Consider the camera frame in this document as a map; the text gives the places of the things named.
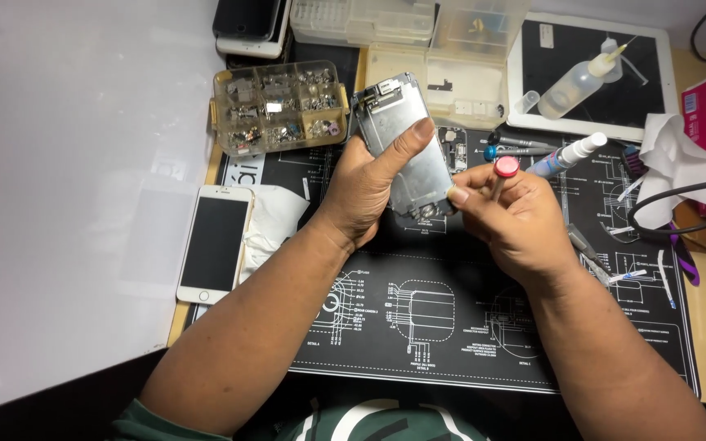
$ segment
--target hand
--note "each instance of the hand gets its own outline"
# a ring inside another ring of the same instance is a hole
[[[378,232],[378,219],[388,204],[391,180],[421,153],[435,135],[435,124],[424,118],[410,126],[377,159],[364,140],[353,135],[345,146],[328,193],[310,221],[341,248],[352,253]]]
[[[505,181],[495,203],[489,194],[496,178],[493,165],[454,176],[456,187],[448,196],[462,212],[467,232],[488,243],[500,269],[529,292],[576,275],[582,266],[549,183],[520,171]]]

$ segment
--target black smartphone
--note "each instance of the black smartphone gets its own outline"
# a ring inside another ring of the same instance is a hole
[[[212,24],[214,36],[269,40],[278,9],[279,0],[220,0]]]

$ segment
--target green shirt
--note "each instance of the green shirt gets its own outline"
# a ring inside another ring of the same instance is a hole
[[[477,428],[440,406],[370,399],[356,405],[321,408],[312,413],[265,424],[245,426],[235,441],[490,441]],[[229,440],[175,425],[152,414],[136,399],[114,421],[114,439],[132,441]]]

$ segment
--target white cloth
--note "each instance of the white cloth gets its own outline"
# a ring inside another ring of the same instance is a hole
[[[674,188],[706,182],[706,151],[683,131],[681,115],[649,114],[639,158],[650,167],[645,174],[637,202]],[[659,228],[672,220],[672,210],[690,198],[706,204],[706,190],[683,193],[656,201],[636,213],[636,221],[647,228]]]
[[[299,219],[309,202],[276,185],[244,186],[255,193],[250,228],[244,234],[244,263],[239,283],[247,280],[272,254],[296,234]]]

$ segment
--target phone screen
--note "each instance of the phone screen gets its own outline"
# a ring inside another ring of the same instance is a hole
[[[244,201],[199,199],[181,286],[216,291],[233,289],[248,205]]]
[[[275,30],[279,0],[247,0],[217,5],[212,28],[217,36],[270,39]]]

